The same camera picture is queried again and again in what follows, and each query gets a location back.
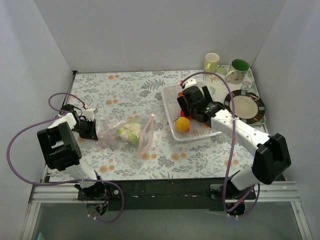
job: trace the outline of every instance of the yellow ball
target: yellow ball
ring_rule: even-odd
[[[188,133],[191,129],[191,122],[186,117],[180,117],[175,122],[175,128],[180,133]]]

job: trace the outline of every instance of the mug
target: mug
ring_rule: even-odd
[[[247,61],[235,59],[232,61],[229,71],[225,75],[224,79],[232,84],[241,84],[249,68],[250,65]]]
[[[203,70],[206,72],[214,72],[217,70],[220,57],[216,53],[208,53],[205,55]]]

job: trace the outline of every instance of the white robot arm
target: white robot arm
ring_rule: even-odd
[[[257,183],[271,184],[291,165],[286,139],[279,133],[270,136],[241,120],[233,119],[222,103],[212,100],[207,86],[199,88],[195,79],[181,82],[183,96],[177,101],[186,117],[232,137],[236,121],[235,138],[254,156],[252,167],[238,171],[229,178],[228,190],[235,196]]]
[[[75,106],[67,104],[61,110],[68,113],[57,119],[47,129],[38,131],[37,137],[46,164],[50,169],[70,174],[74,179],[101,180],[100,176],[81,159],[82,154],[72,131],[84,139],[98,140],[96,133],[96,108],[89,108],[78,116]],[[101,182],[81,181],[75,186],[87,197],[101,199],[106,190]]]

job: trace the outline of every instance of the ziplock bag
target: ziplock bag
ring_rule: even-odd
[[[96,120],[98,141],[77,138],[81,151],[123,151],[142,157],[154,137],[154,114],[134,119],[117,120],[99,116]]]

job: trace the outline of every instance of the floral tablecloth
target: floral tablecloth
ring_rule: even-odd
[[[228,69],[229,66],[219,66],[217,73],[225,75]],[[165,113],[160,88],[179,83],[196,72],[199,71],[78,73],[71,93],[84,100],[88,107],[98,108],[101,116],[120,121],[155,113],[153,142],[142,158],[112,149],[107,144],[84,144],[75,135],[82,151],[82,160],[104,180],[224,177],[231,138],[221,133],[203,140],[178,142],[171,134]],[[195,78],[204,79],[215,101],[223,102],[227,90],[217,77],[199,74]],[[231,90],[241,88],[258,93],[251,71],[242,84],[230,84],[230,87]],[[71,97],[69,103],[81,107],[75,98]],[[263,126],[255,128],[264,130]],[[230,174],[252,163],[250,153],[236,144]],[[69,175],[56,170],[50,170],[49,174],[50,182],[71,179]]]

